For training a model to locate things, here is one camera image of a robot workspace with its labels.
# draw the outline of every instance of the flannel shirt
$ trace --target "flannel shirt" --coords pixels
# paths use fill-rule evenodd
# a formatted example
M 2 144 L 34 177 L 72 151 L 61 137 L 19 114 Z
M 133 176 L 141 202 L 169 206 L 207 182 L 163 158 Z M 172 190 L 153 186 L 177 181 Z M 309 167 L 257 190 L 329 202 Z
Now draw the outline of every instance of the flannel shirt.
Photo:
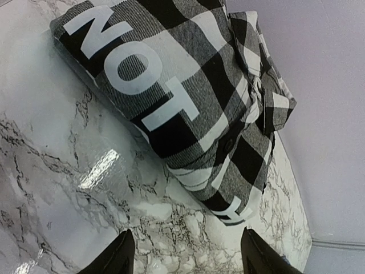
M 59 52 L 226 225 L 259 206 L 296 102 L 254 11 L 219 0 L 91 0 L 51 22 Z

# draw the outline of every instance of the gray marble veining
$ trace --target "gray marble veining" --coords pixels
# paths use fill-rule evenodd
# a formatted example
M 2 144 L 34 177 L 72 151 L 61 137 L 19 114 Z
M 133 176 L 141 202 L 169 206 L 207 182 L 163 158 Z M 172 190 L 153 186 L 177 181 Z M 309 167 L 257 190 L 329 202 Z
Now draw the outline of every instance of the gray marble veining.
M 74 4 L 0 8 L 0 273 L 76 273 L 127 228 L 135 273 L 242 273 L 245 226 L 303 270 L 311 237 L 279 137 L 259 214 L 224 226 L 58 57 L 48 24 Z

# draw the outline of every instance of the light purple wall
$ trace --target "light purple wall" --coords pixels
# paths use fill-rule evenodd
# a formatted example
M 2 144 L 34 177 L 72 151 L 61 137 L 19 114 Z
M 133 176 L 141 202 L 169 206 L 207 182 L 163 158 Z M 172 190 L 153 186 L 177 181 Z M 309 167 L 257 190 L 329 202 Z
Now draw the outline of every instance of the light purple wall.
M 313 237 L 365 243 L 365 1 L 227 2 L 258 11 L 298 101 L 281 137 Z
M 312 247 L 305 274 L 364 274 L 364 250 Z

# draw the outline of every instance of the white lettering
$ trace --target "white lettering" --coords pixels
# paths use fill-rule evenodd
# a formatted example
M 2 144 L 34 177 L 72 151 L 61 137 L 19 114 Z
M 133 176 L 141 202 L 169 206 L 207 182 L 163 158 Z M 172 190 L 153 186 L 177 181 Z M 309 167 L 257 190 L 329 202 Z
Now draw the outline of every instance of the white lettering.
M 147 58 L 146 70 L 131 81 L 122 80 L 118 74 L 119 64 L 125 58 L 140 54 Z M 128 95 L 140 94 L 157 82 L 162 73 L 162 62 L 159 55 L 147 44 L 142 42 L 128 42 L 113 49 L 104 62 L 105 74 L 110 84 L 120 92 Z
M 176 77 L 167 81 L 166 85 L 171 90 L 173 98 L 142 119 L 142 123 L 149 131 L 153 131 L 162 126 L 181 110 L 185 111 L 191 121 L 199 115 L 199 110 Z
M 86 23 L 94 20 L 81 45 L 81 51 L 88 59 L 117 37 L 133 30 L 127 22 L 120 22 L 102 32 L 113 13 L 114 11 L 108 6 L 93 7 L 80 13 L 63 26 L 67 33 L 72 35 Z

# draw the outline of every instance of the black and white plaid shirt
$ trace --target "black and white plaid shirt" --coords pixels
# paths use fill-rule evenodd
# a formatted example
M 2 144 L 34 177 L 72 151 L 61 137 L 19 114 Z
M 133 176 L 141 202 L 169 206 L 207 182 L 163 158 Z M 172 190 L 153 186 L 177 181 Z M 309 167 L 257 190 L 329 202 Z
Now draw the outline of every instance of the black and white plaid shirt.
M 256 12 L 227 14 L 219 0 L 93 0 L 51 29 L 82 79 L 218 218 L 238 224 L 256 211 L 274 131 L 296 105 Z

